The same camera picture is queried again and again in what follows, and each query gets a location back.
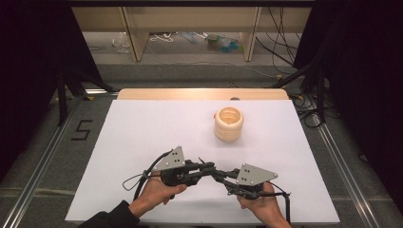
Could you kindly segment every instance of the black sleeve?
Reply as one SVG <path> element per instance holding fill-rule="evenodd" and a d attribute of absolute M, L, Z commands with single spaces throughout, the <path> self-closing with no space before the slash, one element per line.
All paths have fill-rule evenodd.
<path fill-rule="evenodd" d="M 128 203 L 123 200 L 111 212 L 100 212 L 78 228 L 131 228 L 136 227 L 139 222 L 128 209 Z"/>

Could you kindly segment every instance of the printed number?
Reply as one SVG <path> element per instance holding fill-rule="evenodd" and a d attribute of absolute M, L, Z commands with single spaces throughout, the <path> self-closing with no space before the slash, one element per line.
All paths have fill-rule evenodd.
<path fill-rule="evenodd" d="M 92 123 L 92 120 L 81 120 L 78 123 L 76 132 L 86 132 L 86 135 L 83 138 L 71 138 L 72 141 L 85 141 L 86 138 L 88 137 L 88 134 L 91 130 L 85 130 L 85 129 L 81 129 L 81 124 L 83 123 Z"/>

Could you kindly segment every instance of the floor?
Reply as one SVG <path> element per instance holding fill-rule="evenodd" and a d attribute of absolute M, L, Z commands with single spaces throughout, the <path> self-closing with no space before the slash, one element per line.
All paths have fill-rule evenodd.
<path fill-rule="evenodd" d="M 236 33 L 214 34 L 239 39 Z M 273 49 L 276 43 L 269 36 L 272 39 L 277 37 L 275 33 L 262 33 L 258 38 L 267 48 Z M 299 36 L 286 34 L 287 44 L 297 48 Z M 255 44 L 252 61 L 245 62 L 240 51 L 222 52 L 209 47 L 199 35 L 178 33 L 167 35 L 167 38 L 160 35 L 166 40 L 150 40 L 141 62 L 133 62 L 130 53 L 122 53 L 125 49 L 114 47 L 118 46 L 119 33 L 87 32 L 85 37 L 104 81 L 114 87 L 265 87 L 274 84 L 278 78 L 286 77 L 286 73 L 296 71 L 278 57 L 273 58 L 273 54 L 259 43 Z M 276 44 L 276 53 L 292 62 L 283 46 Z M 299 94 L 302 80 L 293 81 L 285 90 L 293 97 L 296 111 L 301 114 L 301 125 L 341 222 L 293 224 L 293 227 L 403 227 L 402 215 L 374 170 L 359 157 L 359 148 L 343 124 L 342 117 L 337 115 L 330 94 L 326 95 L 326 123 L 313 127 L 317 118 L 306 115 L 306 111 L 315 107 L 315 93 L 294 96 Z M 97 88 L 90 84 L 85 84 L 85 87 Z M 30 147 L 21 154 L 0 184 L 2 223 L 8 218 L 8 213 L 12 213 L 19 196 L 24 194 L 27 183 L 32 182 L 30 178 L 37 164 L 42 162 L 45 164 L 43 176 L 36 180 L 34 194 L 28 198 L 29 203 L 24 204 L 20 213 L 23 216 L 16 224 L 18 227 L 76 226 L 64 219 L 116 95 L 101 93 L 85 99 L 68 97 L 68 124 L 57 127 L 58 104 L 55 96 Z M 78 132 L 78 125 L 90 129 L 89 134 Z M 49 161 L 41 160 L 47 153 Z M 360 208 L 365 203 L 369 207 Z"/>

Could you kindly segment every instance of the person's arm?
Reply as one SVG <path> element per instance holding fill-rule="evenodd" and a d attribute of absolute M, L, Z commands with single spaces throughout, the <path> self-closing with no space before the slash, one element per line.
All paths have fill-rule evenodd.
<path fill-rule="evenodd" d="M 140 220 L 133 216 L 128 206 L 128 203 L 123 200 L 111 212 L 100 212 L 81 224 L 79 228 L 136 227 Z"/>
<path fill-rule="evenodd" d="M 122 201 L 110 213 L 100 212 L 90 218 L 78 228 L 131 228 L 136 227 L 140 217 L 163 202 L 166 205 L 171 196 L 180 194 L 186 189 L 186 185 L 166 186 L 160 177 L 149 178 L 141 195 L 132 201 L 130 205 Z"/>
<path fill-rule="evenodd" d="M 263 192 L 274 193 L 275 189 L 269 182 L 263 184 Z M 240 202 L 240 208 L 249 209 L 266 226 L 272 228 L 290 228 L 291 225 L 284 218 L 278 207 L 276 197 L 260 197 L 257 199 L 246 199 L 237 197 Z"/>

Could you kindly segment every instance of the gray floor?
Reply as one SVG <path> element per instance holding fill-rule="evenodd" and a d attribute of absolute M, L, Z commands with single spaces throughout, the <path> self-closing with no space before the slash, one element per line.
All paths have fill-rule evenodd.
<path fill-rule="evenodd" d="M 226 36 L 239 39 L 237 34 L 225 33 Z M 130 54 L 117 53 L 112 46 L 116 33 L 86 33 L 88 45 L 92 49 L 95 62 L 105 82 L 111 86 L 123 87 L 265 87 L 276 82 L 279 73 L 272 62 L 272 54 L 256 43 L 251 62 L 244 62 L 240 52 L 222 53 L 209 48 L 202 38 L 194 36 L 197 44 L 191 44 L 180 35 L 172 35 L 173 42 L 150 41 L 141 62 L 134 63 Z M 274 46 L 266 34 L 259 39 L 269 48 Z M 287 34 L 289 45 L 297 47 L 295 34 Z M 277 52 L 289 58 L 285 48 L 277 47 Z M 295 71 L 278 58 L 274 61 L 278 69 Z M 302 79 L 297 79 L 285 87 L 292 95 L 299 93 L 298 86 Z M 85 84 L 86 88 L 96 88 Z M 327 97 L 327 106 L 333 106 L 331 97 Z M 91 99 L 69 101 L 78 103 L 67 126 L 66 133 L 58 146 L 45 176 L 42 178 L 19 227 L 75 227 L 64 221 L 68 207 L 86 169 L 86 163 L 97 141 L 104 119 L 111 102 L 116 96 L 94 96 Z M 305 110 L 309 103 L 297 110 Z M 85 136 L 76 132 L 80 121 L 82 127 L 90 132 L 85 141 L 73 141 L 73 138 Z M 335 108 L 326 111 L 326 126 L 329 128 L 336 145 L 347 162 L 356 184 L 369 202 L 379 227 L 403 227 L 403 218 L 397 211 L 387 191 L 369 164 L 358 158 L 360 153 L 342 118 L 337 116 Z M 4 222 L 8 212 L 18 199 L 22 189 L 29 181 L 36 164 L 47 150 L 58 123 L 58 104 L 50 101 L 49 109 L 30 147 L 22 153 L 18 161 L 0 184 L 0 221 Z M 366 227 L 359 210 L 341 178 L 329 148 L 323 141 L 318 128 L 301 125 L 305 131 L 320 173 L 328 188 L 341 222 L 333 225 L 300 225 L 293 227 Z"/>

